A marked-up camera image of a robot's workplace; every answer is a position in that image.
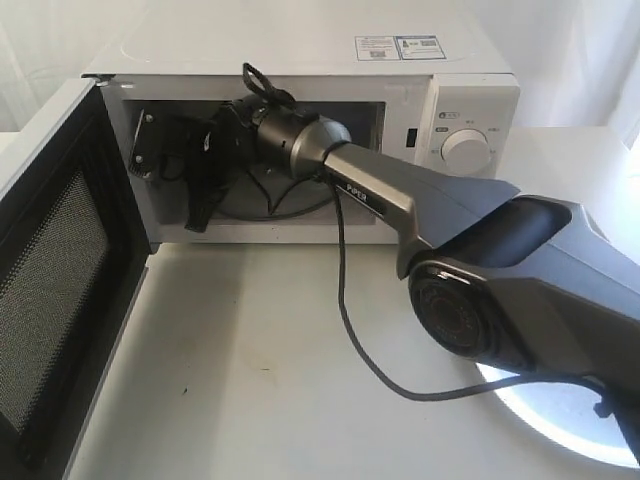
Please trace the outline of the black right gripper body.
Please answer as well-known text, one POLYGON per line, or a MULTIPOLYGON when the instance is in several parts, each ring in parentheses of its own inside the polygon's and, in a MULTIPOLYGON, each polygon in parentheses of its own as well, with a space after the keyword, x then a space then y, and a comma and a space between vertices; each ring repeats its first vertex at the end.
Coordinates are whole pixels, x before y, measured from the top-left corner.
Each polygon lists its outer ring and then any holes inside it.
POLYGON ((176 107, 149 111, 154 132, 149 170, 165 183, 182 182, 189 198, 223 198, 249 169, 255 102, 222 102, 209 114, 176 107))

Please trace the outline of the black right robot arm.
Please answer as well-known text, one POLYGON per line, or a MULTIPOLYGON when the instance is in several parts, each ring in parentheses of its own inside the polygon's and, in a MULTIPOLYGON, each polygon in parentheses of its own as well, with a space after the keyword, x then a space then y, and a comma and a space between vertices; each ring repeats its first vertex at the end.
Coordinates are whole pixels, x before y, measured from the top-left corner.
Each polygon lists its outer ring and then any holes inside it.
POLYGON ((255 166, 323 181, 397 235, 396 272, 423 328, 446 350, 513 372, 639 383, 639 268, 575 203, 456 177, 351 140, 291 99, 250 95, 196 111, 164 101, 142 124, 178 159, 192 240, 269 243, 263 219, 225 209, 255 166))

